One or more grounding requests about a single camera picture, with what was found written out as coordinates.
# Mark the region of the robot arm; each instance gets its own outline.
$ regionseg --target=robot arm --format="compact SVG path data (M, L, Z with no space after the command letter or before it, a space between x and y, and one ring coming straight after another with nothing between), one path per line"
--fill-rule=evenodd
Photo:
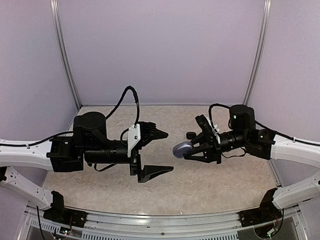
M0 139L0 186L11 189L44 210L43 217L54 222L84 227L87 213L64 206L64 197L49 191L19 174L14 167L33 167L68 173L82 171L84 160L92 164L129 164L130 175L145 183L173 170L172 166L145 165L139 151L152 140L167 138L152 122L139 121L128 129L127 140L107 138L105 116L88 112L76 116L72 136L56 136L37 143Z
M231 131L219 133L212 119L204 115L197 116L195 120L202 132L190 142L176 145L173 155L185 160L220 164L222 153L245 148L246 153L262 159L288 160L320 168L320 142L289 139L269 128L256 129L257 122L251 107L234 105L228 108ZM239 213L241 224L247 227L273 221L282 217L281 209L318 196L320 171L290 186L268 190L258 208Z

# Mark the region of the cable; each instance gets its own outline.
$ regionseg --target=cable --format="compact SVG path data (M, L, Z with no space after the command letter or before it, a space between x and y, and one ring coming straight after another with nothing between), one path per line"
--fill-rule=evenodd
M224 105L224 104L220 104L220 103L214 103L214 104L211 104L210 107L209 107L209 118L210 118L210 122L211 122L211 125L213 126L213 121L212 121L212 108L213 107L222 107L222 108L225 108L225 109L230 109L229 106L227 105ZM257 124L258 126L268 130L269 132L272 132L274 134L277 134L281 137L284 137L286 139L289 139L291 141L295 141L295 142L298 142L298 143L302 143L302 144L307 144L307 145L311 145L311 146L316 146L316 147L320 147L320 144L319 143L313 143L313 142L308 142L308 141L303 141L303 140L299 140L299 139L295 139L293 138L292 136L289 136L287 134L284 134L284 133L281 133L281 132L278 132L276 130L273 130L265 125L263 125L262 123L258 122L258 121L255 121L255 124Z
M247 151L242 147L240 147L240 148L243 150L243 154L241 154L241 155L225 156L223 153L221 153L221 155L224 156L226 159L231 159L234 157L244 157L247 154Z
M97 172L104 172L105 170L107 170L107 169L110 169L110 168L112 168L112 167L114 167L116 164L110 164L110 165L108 165L108 166L106 166L106 167L104 167L104 168L102 168L102 169L97 169L97 164L95 163L94 165L93 165L93 168L94 168L94 170L96 170Z
M44 232L42 231L42 227L41 227L40 213L39 213L39 207L38 206L36 206L36 213L38 214L38 222L39 222L39 229L40 229L41 236L42 236L43 240L46 240Z
M40 141L36 141L34 143L31 143L31 144L6 144L6 143L0 143L0 146L5 146L5 147L32 147L32 146L35 146L35 145L38 145L38 144L42 144L44 143L45 141L48 141L52 138L55 138L57 136L60 136L60 135L63 135L63 134L72 134L73 131L64 131L64 132L60 132L60 133L57 133L55 135L52 135L52 136L49 136L45 139L42 139Z
M285 209L283 208L283 209L282 209L282 218L281 218L280 226L279 226L279 228L277 229L277 231L276 231L273 235L271 235L271 237L277 235L277 234L280 232L280 230L281 230L281 228L282 228L282 225L283 225L283 223L284 223L284 218L285 218Z
M124 130L121 135L120 135L120 142L122 143L122 145L127 146L127 144L124 142L123 138L126 132L129 131L129 128L127 128L126 130Z
M214 103L214 104L211 104L209 106L209 119L210 119L210 123L211 123L211 126L214 128L214 122L212 121L212 108L213 107L222 107L222 108L225 108L225 109L229 109L230 107L227 106L227 105L223 105L223 104L220 104L220 103Z
M134 97L134 101L135 101L135 104L136 104L136 117L135 117L134 125L136 125L136 124L138 123L138 121L139 121L139 116L140 116L139 98L138 98L137 91L136 91L135 88L132 87L132 86L127 86L127 87L124 89L124 91L123 91L123 93L122 93L122 95L121 95L118 103L117 103L117 104L115 105L115 107L111 110L111 112L105 117L106 120L107 120L108 118L110 118L111 115L114 114L114 112L118 109L118 107L120 106L120 104L121 104L122 101L124 100L125 95L127 94L127 91L128 91L128 90L130 90L130 91L132 92L133 97Z

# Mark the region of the gray floor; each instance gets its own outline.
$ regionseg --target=gray floor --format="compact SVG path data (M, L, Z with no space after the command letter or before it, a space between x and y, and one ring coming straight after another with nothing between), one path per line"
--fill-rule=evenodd
M83 107L79 114L97 111L107 115L112 107ZM65 205L87 210L140 214L190 215L240 210L259 205L265 192L275 187L266 160L253 156L222 159L222 164L176 159L174 145L186 141L188 131L200 132L195 117L208 115L206 106L142 106L140 120L154 122L169 133L141 151L142 164L174 166L174 171L147 183L130 176L128 165L96 172L50 172L44 187L64 195ZM107 121L109 139L119 139L133 124L135 106L120 107ZM220 131L228 130L228 110L216 108L213 120ZM227 156L241 151L226 153Z

